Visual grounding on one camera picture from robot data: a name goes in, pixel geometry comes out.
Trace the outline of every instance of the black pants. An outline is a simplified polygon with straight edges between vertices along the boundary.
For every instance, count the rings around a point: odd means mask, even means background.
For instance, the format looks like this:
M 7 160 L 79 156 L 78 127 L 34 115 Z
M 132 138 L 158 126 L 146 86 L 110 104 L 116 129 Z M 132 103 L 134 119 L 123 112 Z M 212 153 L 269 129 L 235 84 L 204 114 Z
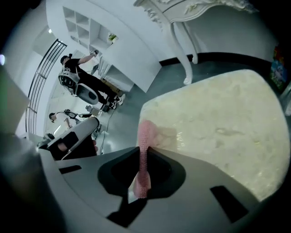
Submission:
M 100 91 L 105 93 L 106 95 L 108 95 L 109 102 L 114 101 L 116 93 L 113 92 L 110 87 L 108 87 L 106 84 L 101 82 L 98 78 L 96 78 L 92 75 L 86 75 L 85 77 L 82 77 L 82 78 L 80 77 L 79 83 L 84 83 L 88 87 L 92 88 L 96 92 L 96 94 L 98 96 L 98 101 L 101 104 L 106 104 L 107 100 L 104 99 L 104 97 L 99 93 Z

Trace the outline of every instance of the pink object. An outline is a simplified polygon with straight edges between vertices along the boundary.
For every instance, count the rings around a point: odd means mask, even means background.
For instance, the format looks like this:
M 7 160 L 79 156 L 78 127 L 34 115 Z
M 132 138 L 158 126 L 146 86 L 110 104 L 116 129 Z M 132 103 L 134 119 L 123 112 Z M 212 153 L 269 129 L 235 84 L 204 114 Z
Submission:
M 154 146 L 157 135 L 156 125 L 143 120 L 138 127 L 138 145 L 140 147 L 140 169 L 135 177 L 133 192 L 137 198 L 146 198 L 147 191 L 151 188 L 151 178 L 147 171 L 147 149 Z

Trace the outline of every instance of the black t-shirt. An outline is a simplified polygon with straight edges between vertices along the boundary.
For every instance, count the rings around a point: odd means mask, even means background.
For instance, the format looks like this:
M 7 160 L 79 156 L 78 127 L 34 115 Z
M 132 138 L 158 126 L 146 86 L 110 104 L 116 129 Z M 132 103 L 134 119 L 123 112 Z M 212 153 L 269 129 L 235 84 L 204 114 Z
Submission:
M 78 65 L 78 61 L 79 59 L 69 59 L 65 64 L 64 64 L 64 70 L 65 71 L 69 71 L 71 73 L 76 73 L 76 67 L 77 67 L 77 72 L 78 72 L 78 76 L 80 78 L 87 76 L 88 73 L 85 72 L 84 70 L 82 70 L 79 65 Z

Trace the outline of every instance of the potted plant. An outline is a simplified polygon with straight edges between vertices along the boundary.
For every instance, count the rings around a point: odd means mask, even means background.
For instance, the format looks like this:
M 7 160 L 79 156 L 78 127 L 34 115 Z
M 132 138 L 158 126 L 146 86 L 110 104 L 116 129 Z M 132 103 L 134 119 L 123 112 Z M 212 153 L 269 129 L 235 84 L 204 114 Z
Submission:
M 108 41 L 110 41 L 112 44 L 118 40 L 118 37 L 113 34 L 113 33 L 110 33 L 109 36 L 108 36 Z

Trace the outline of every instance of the wall shelf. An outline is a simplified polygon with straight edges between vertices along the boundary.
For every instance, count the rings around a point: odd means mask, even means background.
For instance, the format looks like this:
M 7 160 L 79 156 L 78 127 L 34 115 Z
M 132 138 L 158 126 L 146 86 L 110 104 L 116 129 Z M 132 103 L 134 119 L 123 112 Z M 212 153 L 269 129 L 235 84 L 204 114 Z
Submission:
M 110 31 L 106 27 L 67 7 L 63 11 L 72 40 L 89 50 L 106 50 L 111 46 Z

